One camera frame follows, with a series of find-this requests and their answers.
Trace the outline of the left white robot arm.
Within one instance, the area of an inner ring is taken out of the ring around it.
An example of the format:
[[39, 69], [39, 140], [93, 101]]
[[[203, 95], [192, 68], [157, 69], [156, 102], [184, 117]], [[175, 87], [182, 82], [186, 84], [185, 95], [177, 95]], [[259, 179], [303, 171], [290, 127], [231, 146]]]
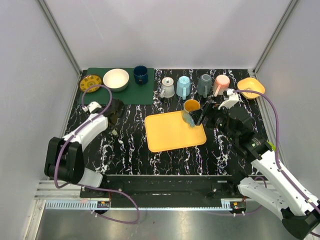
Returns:
[[88, 186], [95, 197], [103, 198], [108, 193], [108, 186], [102, 182], [102, 174], [85, 167], [84, 150], [102, 132], [115, 130], [125, 105], [123, 101], [113, 98], [108, 109], [96, 101], [91, 102], [87, 109], [89, 116], [84, 123], [61, 138], [50, 139], [44, 174], [73, 185]]

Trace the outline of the white grey mug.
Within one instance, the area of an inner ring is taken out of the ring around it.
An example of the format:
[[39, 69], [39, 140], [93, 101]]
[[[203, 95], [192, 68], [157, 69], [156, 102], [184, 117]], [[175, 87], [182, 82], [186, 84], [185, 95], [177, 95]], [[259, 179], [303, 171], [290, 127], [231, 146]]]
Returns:
[[160, 90], [160, 98], [172, 98], [175, 95], [174, 80], [171, 77], [164, 77], [162, 79]]

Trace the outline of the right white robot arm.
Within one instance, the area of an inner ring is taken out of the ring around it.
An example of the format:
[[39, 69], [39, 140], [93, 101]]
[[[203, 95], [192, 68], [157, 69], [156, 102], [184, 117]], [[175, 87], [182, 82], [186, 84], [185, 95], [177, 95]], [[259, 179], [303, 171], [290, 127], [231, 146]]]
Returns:
[[207, 102], [190, 116], [195, 125], [217, 128], [244, 160], [260, 171], [276, 189], [259, 185], [244, 173], [236, 173], [227, 185], [228, 195], [249, 197], [275, 214], [285, 229], [303, 240], [320, 224], [320, 200], [308, 191], [279, 161], [267, 139], [252, 128], [245, 109]]

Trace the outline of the pink mug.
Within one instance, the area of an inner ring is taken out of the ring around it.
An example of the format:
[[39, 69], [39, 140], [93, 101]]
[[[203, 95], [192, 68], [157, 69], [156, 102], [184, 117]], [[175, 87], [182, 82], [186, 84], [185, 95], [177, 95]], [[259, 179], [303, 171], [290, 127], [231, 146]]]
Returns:
[[220, 74], [213, 83], [213, 96], [223, 95], [223, 92], [229, 87], [230, 79], [228, 76]]

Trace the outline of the blue butterfly mug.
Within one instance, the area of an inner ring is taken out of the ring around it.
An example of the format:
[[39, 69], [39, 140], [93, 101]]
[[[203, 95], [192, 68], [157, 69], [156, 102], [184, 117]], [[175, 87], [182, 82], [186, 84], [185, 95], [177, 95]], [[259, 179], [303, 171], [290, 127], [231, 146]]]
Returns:
[[200, 103], [195, 99], [188, 99], [183, 104], [182, 119], [185, 123], [189, 124], [190, 127], [195, 127], [195, 123], [190, 115], [190, 112], [197, 111], [201, 108]]

